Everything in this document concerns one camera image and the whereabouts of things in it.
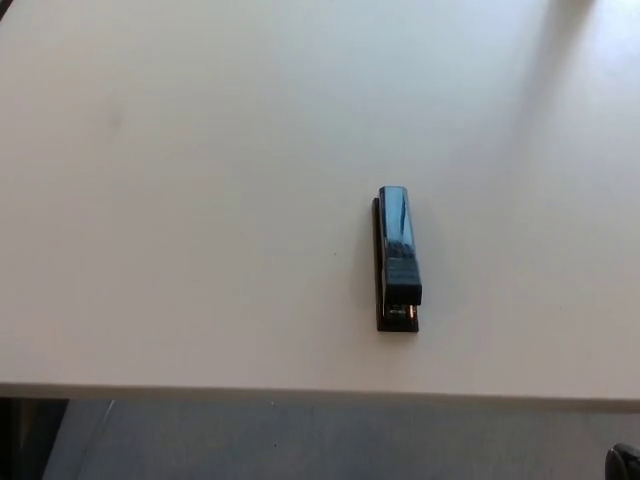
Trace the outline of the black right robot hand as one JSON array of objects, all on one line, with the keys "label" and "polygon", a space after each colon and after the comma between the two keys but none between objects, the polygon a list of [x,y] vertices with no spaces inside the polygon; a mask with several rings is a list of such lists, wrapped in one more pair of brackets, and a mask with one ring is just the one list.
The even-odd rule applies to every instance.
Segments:
[{"label": "black right robot hand", "polygon": [[606,480],[640,480],[639,449],[624,443],[609,449],[605,459]]}]

